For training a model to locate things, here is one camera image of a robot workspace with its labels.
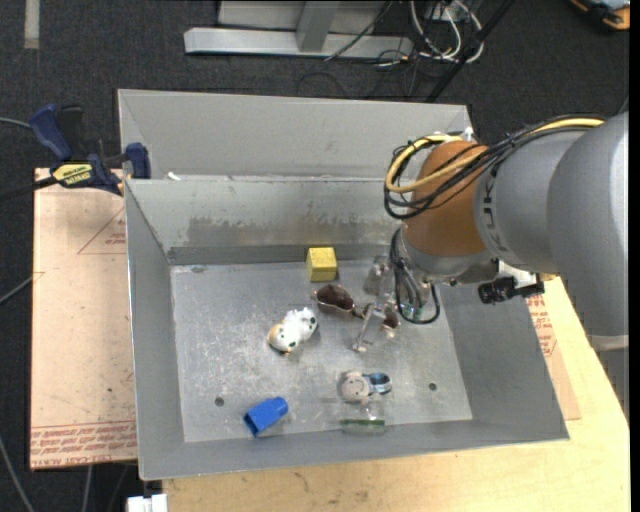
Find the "electrical wire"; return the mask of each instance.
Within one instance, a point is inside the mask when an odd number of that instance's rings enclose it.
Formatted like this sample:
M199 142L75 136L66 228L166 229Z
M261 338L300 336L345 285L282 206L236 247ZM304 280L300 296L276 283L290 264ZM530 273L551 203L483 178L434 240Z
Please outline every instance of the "electrical wire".
M346 53L347 51L349 51L351 48L353 48L353 46L355 46L355 44L360 41L360 39L362 39L366 33L372 29L373 27L375 27L380 20L383 18L383 16L385 14L387 14L387 12L389 11L389 9L391 8L391 5L393 4L392 1L387 1L385 3L385 5L382 7L382 9L380 10L380 13L375 17L375 19L369 23L363 30L362 32L360 32L356 37L353 38L353 40L351 40L348 44L346 44L345 46L343 46L342 48L340 48L337 52L335 52L333 55L330 55L329 57L327 57L325 59L325 62L336 59L338 57L340 57L341 55L343 55L344 53Z
M25 123L24 121L18 121L17 119L11 119L9 117L0 117L0 123L13 124L15 126L20 126L22 128L27 128L31 130L31 125L29 123Z
M574 118L574 119L561 119L557 121L550 121L542 124L541 126L537 126L529 131L529 133L540 133L540 132L550 132L552 130L558 128L593 128L602 124L604 121L601 119L595 118ZM436 144L441 144L442 142L452 141L452 140L462 140L460 137L451 137L447 135L430 135L426 137L422 137L420 139L415 140L411 144L409 144L395 159L392 161L389 170L387 171L387 176L385 178L385 187L395 193L406 193L412 192L417 188L426 185L427 183L434 181L446 174L449 174L453 171L464 168L470 163L476 161L478 158L485 154L489 154L493 151L491 148L487 148L480 154L477 155L469 155L462 159L458 159L459 155L456 155L453 161L450 161L444 168L439 168L436 172L429 174L419 180L414 181L409 185L397 186L394 184L396 177L398 176L398 171L401 167L406 167L408 163L408 159L410 159L413 155L415 155L420 149L424 149L426 147L430 147ZM513 137L509 139L512 143L515 143Z
M89 506L89 491L91 490L91 479L93 477L93 466L89 466L87 470L87 480L84 484L84 495L82 496L82 508L80 512L87 512Z
M469 20L471 21L474 29L479 32L482 30L482 24L480 23L480 20L478 19L478 17L473 13L473 11L471 11L471 9L469 9L463 2L461 2L460 0L454 0L454 2L452 2L453 5L457 5L459 8L461 8L467 15L467 17L469 18ZM437 48L435 46L435 44L433 43L433 41L431 39L429 39L426 34L425 34L425 30L423 29L423 27L420 24L420 21L418 19L418 14L416 11L416 5L415 5L415 1L411 0L409 2L409 12L410 12L410 17L411 17L411 22L413 25L413 28L420 34L420 38L422 40L422 42L425 44L425 46L431 51L431 53L428 52L417 52L417 54L420 57L424 57L427 59L435 59L438 61L442 61L442 62L458 62L458 55L460 54L461 50L462 50L462 35L460 33L460 30L458 29L458 26L456 24L456 22L453 20L453 17L451 16L451 12L449 11L449 9L445 6L444 8L442 8L442 2L439 2L438 4L436 4L432 10L431 10L431 18L433 17L433 14L435 13L435 10L440 6L441 12L443 12L444 16L446 16L447 21L449 23L449 25L452 28L452 31L456 37L456 47L455 49L449 49L447 51L443 51L439 48ZM480 44L480 46L478 47L478 49L476 50L476 52L469 56L466 59L465 63L471 63L471 62L475 62L476 60L478 60L482 53L484 51L484 42L482 42Z
M328 71L312 71L311 73L306 73L305 75L303 75L302 78L300 78L300 80L298 80L298 83L296 84L296 96L300 96L300 90L302 89L302 84L304 83L305 80L307 80L308 78L311 78L312 76L324 76L324 77L330 78L331 81L338 86L338 88L340 89L340 92L342 92L342 94L346 98L350 98L352 96L352 94L347 90L347 88L340 82L338 77L335 76L333 73L329 73Z
M400 47L401 45L402 45L402 38L400 39L400 43L398 44L398 47ZM387 53L393 53L394 57L392 59L386 59L386 60L383 59L383 56ZM373 64L377 68L384 68L384 67L397 66L398 64L401 64L403 62L409 62L409 55L400 51L400 49L398 48L396 50L383 51L382 53L380 53L380 55L378 55L378 58L371 64Z
M25 279L22 283L20 283L18 286L16 286L9 293L7 293L7 294L3 295L2 297L0 297L0 305L2 305L5 302L7 302L11 297L13 297L16 293L18 293L25 286L27 286L32 280L33 280L33 276L29 276L28 279Z
M24 491L24 488L20 483L20 479L18 478L18 475L13 469L13 464L11 464L11 459L9 459L9 454L7 453L7 449L4 445L4 441L2 440L1 435L0 435L0 452L2 452L2 458L4 460L5 466L7 466L7 471L9 471L9 476L11 477L11 480L13 481L13 485L15 486L16 490L18 491L18 494L20 495L20 498L22 499L22 503L24 504L25 508L29 512L35 512L33 509L33 505L31 505L31 501L29 501L29 498L27 497L27 493Z
M468 146L436 168L431 174L429 174L429 176L416 180L409 185L399 186L400 177L407 168L409 159L422 149L445 142L446 136L427 136L418 139L417 141L409 143L394 151L394 157L385 179L385 210L393 218L406 220L419 215L425 210L439 208L462 192L462 190L475 181L481 174L490 171L495 175L502 162L504 162L511 154L513 154L513 152L521 148L523 145L540 137L554 133L588 130L599 126L603 122L604 118L600 116L559 116L518 130L517 132L507 136L502 141L485 148L483 151L475 152L474 154L471 154L471 152L474 148L477 148L478 145L475 144ZM440 184L433 192L419 199L407 200L404 197L404 193L412 192L434 179L441 178L447 174L451 174L451 176ZM473 176L473 178L469 183L466 183L462 188L459 188L448 198L434 204L436 199L470 176ZM392 196L393 193L400 194L400 197L394 198ZM398 212L393 207L403 207L408 210Z
M40 190L41 188L50 187L51 185L55 185L57 183L58 180L56 180L53 176L49 176L48 178L44 178L34 183L30 183L29 185L25 185L24 187L14 188L9 192L0 194L0 203L3 201L8 201L9 199L14 199L15 197L19 197L24 194L35 192L36 190Z
M426 325L435 322L440 316L440 301L436 293L435 286L430 284L431 297L434 305L434 313L430 318L422 319L423 308L427 304L420 291L420 285L416 282L407 267L407 263L400 256L399 240L402 228L399 228L391 239L391 247L389 249L389 263L393 270L395 280L395 296L396 307L400 316L406 321L416 325ZM407 300L403 301L402 296L407 296Z
M133 467L129 464L126 464L124 466L124 469L122 470L122 473L120 473L120 478L118 478L118 481L116 482L116 486L113 489L113 493L111 494L111 498L109 499L109 504L107 505L107 508L105 509L105 512L111 512L113 510L113 507L116 504L116 501L118 499L118 492L120 492L120 488L122 487L122 483L124 482L124 478L125 476L127 476L127 473L129 472L129 469Z

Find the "metal base plate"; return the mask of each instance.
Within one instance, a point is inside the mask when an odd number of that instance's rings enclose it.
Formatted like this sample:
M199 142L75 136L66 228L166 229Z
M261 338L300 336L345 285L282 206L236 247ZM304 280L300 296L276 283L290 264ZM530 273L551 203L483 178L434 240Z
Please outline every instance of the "metal base plate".
M184 34L186 53L233 53L253 55L289 55L292 57L329 57L345 47L354 36L328 34L319 51L302 52L298 48L295 32L270 30L243 30L233 28L192 28ZM364 36L341 58L377 59L383 52L387 56L397 50L409 54L413 44L407 38L394 36Z
M371 261L341 261L339 280L356 304ZM171 272L182 422L187 442L245 439L242 417L282 396L291 411L269 429L289 435L340 429L339 376L381 371L393 381L382 399L387 425L471 419L446 314L428 326L404 322L387 339L378 331L365 353L351 345L362 320L318 311L304 263L174 267ZM267 343L290 309L312 309L318 329L289 355Z

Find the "cardboard sheet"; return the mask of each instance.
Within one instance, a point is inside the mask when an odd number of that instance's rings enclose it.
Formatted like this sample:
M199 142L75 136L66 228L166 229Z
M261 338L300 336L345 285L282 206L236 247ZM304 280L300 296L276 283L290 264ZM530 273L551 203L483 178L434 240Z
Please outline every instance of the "cardboard sheet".
M135 459L124 201L35 193L30 467Z

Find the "white stuffed toy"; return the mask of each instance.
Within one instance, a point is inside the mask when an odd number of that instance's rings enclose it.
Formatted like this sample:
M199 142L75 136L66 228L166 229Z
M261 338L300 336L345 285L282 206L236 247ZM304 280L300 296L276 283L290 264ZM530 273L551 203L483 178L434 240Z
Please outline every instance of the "white stuffed toy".
M295 350L300 343L308 340L318 327L318 320L309 308L302 311L293 309L285 315L282 322L269 330L269 344L285 354Z

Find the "yellow wooden block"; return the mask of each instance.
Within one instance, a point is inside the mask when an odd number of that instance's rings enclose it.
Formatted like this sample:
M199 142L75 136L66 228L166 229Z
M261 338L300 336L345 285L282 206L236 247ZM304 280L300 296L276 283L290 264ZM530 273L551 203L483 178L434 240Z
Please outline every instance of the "yellow wooden block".
M338 273L338 262L333 247L311 247L307 253L309 280L333 281Z

